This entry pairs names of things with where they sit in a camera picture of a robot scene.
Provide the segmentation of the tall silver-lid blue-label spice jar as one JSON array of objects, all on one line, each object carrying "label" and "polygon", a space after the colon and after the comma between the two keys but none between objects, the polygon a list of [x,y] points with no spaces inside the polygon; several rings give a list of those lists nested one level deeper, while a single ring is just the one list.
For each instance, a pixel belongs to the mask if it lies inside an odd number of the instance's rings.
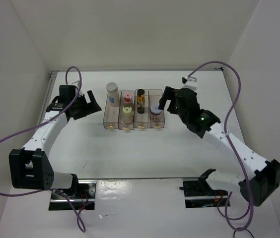
[{"label": "tall silver-lid blue-label spice jar", "polygon": [[118,85],[114,82],[110,82],[106,85],[107,97],[112,107],[118,107],[120,103]]}]

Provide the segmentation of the white-lid red-label spice jar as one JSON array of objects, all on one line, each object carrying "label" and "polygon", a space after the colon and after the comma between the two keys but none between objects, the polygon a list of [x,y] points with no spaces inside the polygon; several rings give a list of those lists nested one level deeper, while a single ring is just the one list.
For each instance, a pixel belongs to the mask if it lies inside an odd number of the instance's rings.
[{"label": "white-lid red-label spice jar", "polygon": [[162,110],[160,110],[158,103],[152,103],[150,106],[150,119],[151,121],[160,121]]}]

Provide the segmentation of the black-cap gold-band pepper bottle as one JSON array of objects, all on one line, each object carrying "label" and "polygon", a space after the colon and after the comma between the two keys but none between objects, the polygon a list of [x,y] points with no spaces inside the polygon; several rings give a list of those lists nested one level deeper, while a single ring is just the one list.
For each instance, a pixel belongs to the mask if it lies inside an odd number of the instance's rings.
[{"label": "black-cap gold-band pepper bottle", "polygon": [[139,114],[144,113],[144,102],[145,102],[145,91],[143,89],[139,89],[137,91],[137,112]]}]

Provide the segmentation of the pink-lid spice jar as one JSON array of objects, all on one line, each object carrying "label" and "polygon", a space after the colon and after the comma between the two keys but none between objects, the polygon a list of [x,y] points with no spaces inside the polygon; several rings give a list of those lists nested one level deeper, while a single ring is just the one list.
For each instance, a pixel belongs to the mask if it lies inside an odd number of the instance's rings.
[{"label": "pink-lid spice jar", "polygon": [[123,104],[124,106],[133,106],[133,96],[130,93],[126,93],[123,95]]}]

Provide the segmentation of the yellow-lid spice jar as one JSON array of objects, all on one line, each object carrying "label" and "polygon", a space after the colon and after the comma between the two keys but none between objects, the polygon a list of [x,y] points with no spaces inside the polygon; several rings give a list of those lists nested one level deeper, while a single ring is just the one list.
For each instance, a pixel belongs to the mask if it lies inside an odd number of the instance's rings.
[{"label": "yellow-lid spice jar", "polygon": [[125,124],[133,123],[133,109],[130,106],[122,108],[122,122]]}]

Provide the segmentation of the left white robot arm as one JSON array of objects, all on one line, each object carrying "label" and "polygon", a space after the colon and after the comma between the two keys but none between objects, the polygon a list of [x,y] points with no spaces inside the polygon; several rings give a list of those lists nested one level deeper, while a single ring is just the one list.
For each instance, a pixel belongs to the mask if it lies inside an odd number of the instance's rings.
[{"label": "left white robot arm", "polygon": [[80,192],[75,174],[55,172],[49,154],[58,135],[70,119],[80,119],[101,111],[91,90],[82,94],[74,85],[61,85],[59,95],[46,108],[43,126],[21,148],[9,154],[11,181],[14,188],[62,189],[68,198]]}]

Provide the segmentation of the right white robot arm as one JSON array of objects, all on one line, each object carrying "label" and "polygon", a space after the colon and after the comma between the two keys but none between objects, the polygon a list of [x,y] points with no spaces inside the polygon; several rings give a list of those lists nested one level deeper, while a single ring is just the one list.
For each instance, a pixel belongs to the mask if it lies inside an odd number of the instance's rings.
[{"label": "right white robot arm", "polygon": [[165,87],[159,108],[170,101],[168,112],[178,115],[189,131],[207,141],[230,161],[241,167],[241,176],[221,175],[215,169],[204,172],[199,179],[199,191],[204,195],[214,190],[237,191],[243,198],[259,207],[280,185],[280,163],[269,161],[255,153],[224,128],[211,111],[200,108],[197,94],[190,88]]}]

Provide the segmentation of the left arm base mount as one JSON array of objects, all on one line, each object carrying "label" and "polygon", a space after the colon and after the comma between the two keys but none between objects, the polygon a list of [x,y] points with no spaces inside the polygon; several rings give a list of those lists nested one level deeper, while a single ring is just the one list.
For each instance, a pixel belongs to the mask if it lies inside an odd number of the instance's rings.
[{"label": "left arm base mount", "polygon": [[[97,180],[79,179],[78,183],[76,191],[61,190],[61,192],[68,197],[76,211],[94,210]],[[59,192],[52,191],[48,210],[67,211],[71,210],[71,206]]]}]

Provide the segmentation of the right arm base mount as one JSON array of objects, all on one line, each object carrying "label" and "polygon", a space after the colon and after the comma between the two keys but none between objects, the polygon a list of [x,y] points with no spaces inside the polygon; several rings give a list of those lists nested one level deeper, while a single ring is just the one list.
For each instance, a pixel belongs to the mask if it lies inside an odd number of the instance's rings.
[{"label": "right arm base mount", "polygon": [[184,193],[186,208],[223,207],[228,198],[226,190],[203,188],[197,178],[184,178],[179,189]]}]

